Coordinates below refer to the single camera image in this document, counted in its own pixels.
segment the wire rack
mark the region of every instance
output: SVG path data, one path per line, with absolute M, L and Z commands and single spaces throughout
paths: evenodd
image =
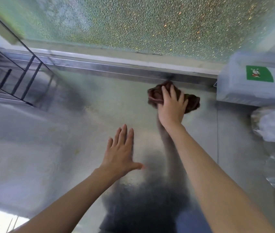
M 29 61 L 12 60 L 0 48 L 0 101 L 39 107 L 55 92 L 57 77 L 1 20 L 0 24 L 32 56 Z

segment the plastic bag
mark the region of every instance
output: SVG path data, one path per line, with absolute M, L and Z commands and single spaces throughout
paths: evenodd
M 265 141 L 275 142 L 275 106 L 262 107 L 251 115 L 252 129 Z

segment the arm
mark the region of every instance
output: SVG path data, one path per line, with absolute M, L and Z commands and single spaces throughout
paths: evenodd
M 76 187 L 32 218 L 14 233 L 70 233 L 94 201 L 116 180 L 143 164 L 132 161 L 133 129 L 125 141 L 127 126 L 109 139 L 101 166 Z
M 173 87 L 162 87 L 164 105 L 158 114 L 173 139 L 201 209 L 214 233 L 275 233 L 247 194 L 218 166 L 181 125 L 187 101 L 179 100 Z

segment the right hand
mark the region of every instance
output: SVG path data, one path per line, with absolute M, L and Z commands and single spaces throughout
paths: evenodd
M 181 124 L 188 100 L 184 101 L 184 92 L 177 100 L 173 85 L 170 87 L 171 96 L 164 86 L 162 87 L 162 93 L 164 104 L 158 104 L 158 117 L 161 124 L 168 131 L 171 127 Z

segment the left hand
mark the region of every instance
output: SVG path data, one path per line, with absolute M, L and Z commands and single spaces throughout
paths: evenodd
M 133 129 L 129 130 L 127 140 L 127 125 L 123 125 L 116 132 L 115 138 L 110 138 L 100 168 L 111 171 L 117 179 L 135 169 L 142 169 L 143 164 L 132 160 Z

